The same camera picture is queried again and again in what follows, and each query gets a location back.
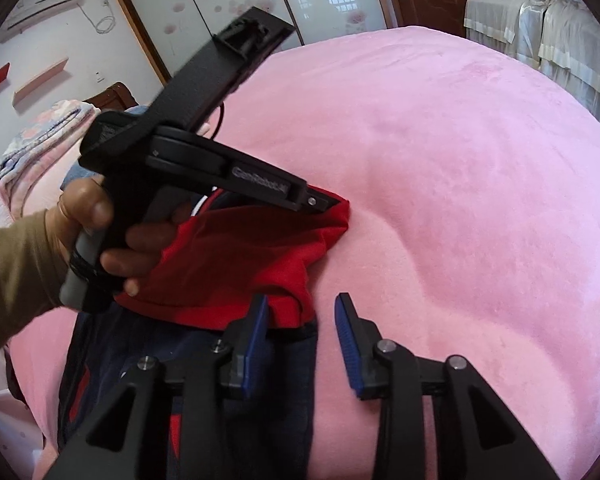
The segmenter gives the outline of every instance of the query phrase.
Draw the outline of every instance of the olive green sleeve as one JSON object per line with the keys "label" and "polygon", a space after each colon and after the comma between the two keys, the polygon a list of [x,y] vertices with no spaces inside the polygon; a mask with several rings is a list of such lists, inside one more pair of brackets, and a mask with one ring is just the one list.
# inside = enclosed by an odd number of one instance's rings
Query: olive green sleeve
{"label": "olive green sleeve", "polygon": [[49,247],[44,211],[0,228],[0,348],[33,318],[60,305],[62,267]]}

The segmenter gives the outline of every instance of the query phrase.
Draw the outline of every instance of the white air conditioner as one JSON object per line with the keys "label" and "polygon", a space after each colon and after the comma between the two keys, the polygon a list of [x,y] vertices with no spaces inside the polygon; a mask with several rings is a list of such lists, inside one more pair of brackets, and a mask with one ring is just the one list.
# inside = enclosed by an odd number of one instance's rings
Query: white air conditioner
{"label": "white air conditioner", "polygon": [[78,0],[20,0],[0,28],[0,43],[77,3]]}

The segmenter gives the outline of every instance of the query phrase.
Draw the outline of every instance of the silver bolt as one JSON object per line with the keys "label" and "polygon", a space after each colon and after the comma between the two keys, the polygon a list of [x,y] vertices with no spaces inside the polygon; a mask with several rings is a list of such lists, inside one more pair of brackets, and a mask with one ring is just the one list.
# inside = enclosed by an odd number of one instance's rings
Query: silver bolt
{"label": "silver bolt", "polygon": [[222,339],[218,339],[215,343],[211,345],[211,351],[214,354],[219,354],[226,349],[226,345],[222,342]]}
{"label": "silver bolt", "polygon": [[398,345],[390,339],[381,339],[376,343],[376,346],[383,354],[388,354],[389,352],[393,352],[396,348],[398,348]]}
{"label": "silver bolt", "polygon": [[138,368],[140,368],[142,371],[151,370],[151,368],[155,366],[156,362],[157,360],[155,357],[145,355],[138,361]]}
{"label": "silver bolt", "polygon": [[461,355],[452,355],[449,358],[449,366],[454,370],[464,370],[466,368],[466,359]]}

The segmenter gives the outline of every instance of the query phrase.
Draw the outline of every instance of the human hand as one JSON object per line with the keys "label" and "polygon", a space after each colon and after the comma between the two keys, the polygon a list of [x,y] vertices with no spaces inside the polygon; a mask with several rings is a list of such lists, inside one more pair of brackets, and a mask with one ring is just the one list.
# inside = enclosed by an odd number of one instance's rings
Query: human hand
{"label": "human hand", "polygon": [[[159,262],[162,251],[175,239],[177,225],[189,219],[191,204],[176,209],[171,221],[136,224],[126,231],[127,249],[108,249],[100,264],[109,274],[126,278],[124,290],[135,296],[139,278]],[[104,229],[113,220],[113,204],[100,184],[92,178],[72,181],[55,208],[45,216],[46,237],[51,249],[69,263],[75,241],[82,229]]]}

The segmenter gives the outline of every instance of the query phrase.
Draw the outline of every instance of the red garment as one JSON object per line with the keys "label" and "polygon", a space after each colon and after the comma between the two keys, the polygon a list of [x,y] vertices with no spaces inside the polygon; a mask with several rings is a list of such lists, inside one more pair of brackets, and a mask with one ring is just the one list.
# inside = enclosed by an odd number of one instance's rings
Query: red garment
{"label": "red garment", "polygon": [[340,203],[321,214],[273,206],[198,213],[180,227],[140,293],[116,301],[154,319],[224,330],[245,316],[253,294],[263,293],[273,328],[302,326],[315,316],[307,267],[349,227],[349,202],[323,192]]}

